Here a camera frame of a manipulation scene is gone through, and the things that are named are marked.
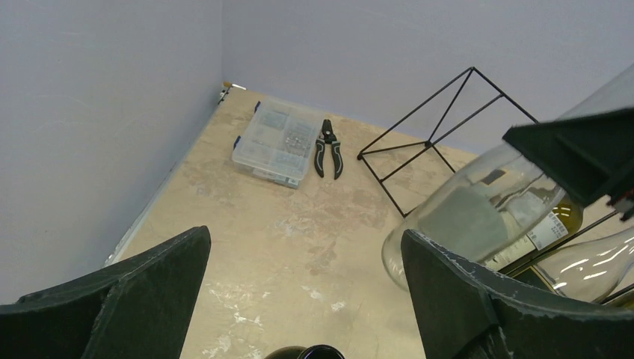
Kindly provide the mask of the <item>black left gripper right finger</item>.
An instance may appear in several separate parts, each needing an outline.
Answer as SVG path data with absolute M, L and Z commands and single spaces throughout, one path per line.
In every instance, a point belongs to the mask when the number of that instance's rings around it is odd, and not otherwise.
M 416 230 L 401 255 L 427 358 L 631 358 L 633 312 L 564 298 Z

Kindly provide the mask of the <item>clear champagne bottle black label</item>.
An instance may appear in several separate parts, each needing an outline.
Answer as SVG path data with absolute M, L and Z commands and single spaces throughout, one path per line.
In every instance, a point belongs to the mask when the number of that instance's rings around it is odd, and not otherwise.
M 633 267 L 633 228 L 553 251 L 515 280 L 552 294 L 598 303 Z

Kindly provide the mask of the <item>dark green wine bottle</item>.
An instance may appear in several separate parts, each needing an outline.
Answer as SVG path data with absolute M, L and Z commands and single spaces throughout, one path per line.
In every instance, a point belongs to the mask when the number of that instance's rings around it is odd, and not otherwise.
M 583 207 L 565 194 L 550 213 L 524 237 L 502 249 L 484 265 L 494 271 L 508 271 L 577 233 L 583 222 Z

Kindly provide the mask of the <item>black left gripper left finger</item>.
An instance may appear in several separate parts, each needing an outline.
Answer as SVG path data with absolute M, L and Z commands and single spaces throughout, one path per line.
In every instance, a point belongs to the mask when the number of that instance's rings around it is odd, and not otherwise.
M 178 358 L 211 251 L 207 227 L 1 306 L 3 358 Z

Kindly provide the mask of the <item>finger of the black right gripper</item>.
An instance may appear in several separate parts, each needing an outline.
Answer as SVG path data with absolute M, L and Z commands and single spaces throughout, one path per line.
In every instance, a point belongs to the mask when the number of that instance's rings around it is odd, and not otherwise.
M 633 109 L 510 128 L 502 140 L 577 203 L 633 199 Z

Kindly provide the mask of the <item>clear glass bottle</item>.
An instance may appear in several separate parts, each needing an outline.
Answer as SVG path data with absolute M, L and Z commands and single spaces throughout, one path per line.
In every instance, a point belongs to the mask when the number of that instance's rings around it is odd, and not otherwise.
M 557 120 L 622 108 L 633 109 L 632 68 Z M 381 252 L 384 268 L 399 288 L 408 288 L 401 255 L 406 230 L 417 230 L 452 253 L 485 266 L 484 261 L 542 221 L 565 194 L 537 165 L 503 141 L 457 171 L 388 235 Z M 633 216 L 633 199 L 611 207 L 624 220 Z M 497 272 L 514 278 L 553 251 L 572 245 L 572 236 L 520 261 L 512 270 Z

